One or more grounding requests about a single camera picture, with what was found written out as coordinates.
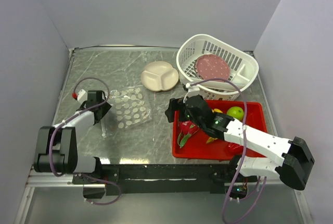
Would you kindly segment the clear dotted zip top bag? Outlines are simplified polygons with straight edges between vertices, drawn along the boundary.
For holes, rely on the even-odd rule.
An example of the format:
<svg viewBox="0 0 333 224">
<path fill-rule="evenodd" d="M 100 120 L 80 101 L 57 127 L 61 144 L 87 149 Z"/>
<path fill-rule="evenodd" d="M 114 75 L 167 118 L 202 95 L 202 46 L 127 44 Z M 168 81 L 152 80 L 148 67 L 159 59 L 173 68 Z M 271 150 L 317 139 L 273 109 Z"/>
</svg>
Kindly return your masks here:
<svg viewBox="0 0 333 224">
<path fill-rule="evenodd" d="M 152 118 L 148 94 L 142 85 L 111 90 L 108 103 L 111 108 L 101 120 L 103 138 Z"/>
</svg>

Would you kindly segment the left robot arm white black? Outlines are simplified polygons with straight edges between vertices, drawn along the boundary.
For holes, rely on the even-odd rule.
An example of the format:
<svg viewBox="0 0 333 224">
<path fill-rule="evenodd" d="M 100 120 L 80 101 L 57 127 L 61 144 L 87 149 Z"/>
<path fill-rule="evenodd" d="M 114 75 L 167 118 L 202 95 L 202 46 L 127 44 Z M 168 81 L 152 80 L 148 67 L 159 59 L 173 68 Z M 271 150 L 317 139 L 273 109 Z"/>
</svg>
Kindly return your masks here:
<svg viewBox="0 0 333 224">
<path fill-rule="evenodd" d="M 39 129 L 33 167 L 36 172 L 64 174 L 84 173 L 91 183 L 103 178 L 98 157 L 80 155 L 77 142 L 85 130 L 99 123 L 111 105 L 102 90 L 88 91 L 87 98 L 69 119 Z"/>
</svg>

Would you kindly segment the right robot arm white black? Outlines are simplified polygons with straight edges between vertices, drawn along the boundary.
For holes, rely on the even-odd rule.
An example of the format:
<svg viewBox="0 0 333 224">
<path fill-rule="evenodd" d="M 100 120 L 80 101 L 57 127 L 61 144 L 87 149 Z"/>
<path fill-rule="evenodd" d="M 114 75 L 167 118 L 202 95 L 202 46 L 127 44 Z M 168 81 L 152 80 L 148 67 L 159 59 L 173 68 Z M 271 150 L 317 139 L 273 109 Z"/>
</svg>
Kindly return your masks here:
<svg viewBox="0 0 333 224">
<path fill-rule="evenodd" d="M 300 137 L 280 138 L 250 127 L 238 119 L 214 112 L 208 101 L 196 95 L 188 99 L 172 98 L 165 111 L 168 122 L 191 121 L 209 137 L 235 143 L 260 154 L 260 157 L 238 159 L 228 168 L 228 177 L 240 181 L 243 177 L 279 178 L 295 190 L 304 190 L 315 159 Z"/>
</svg>

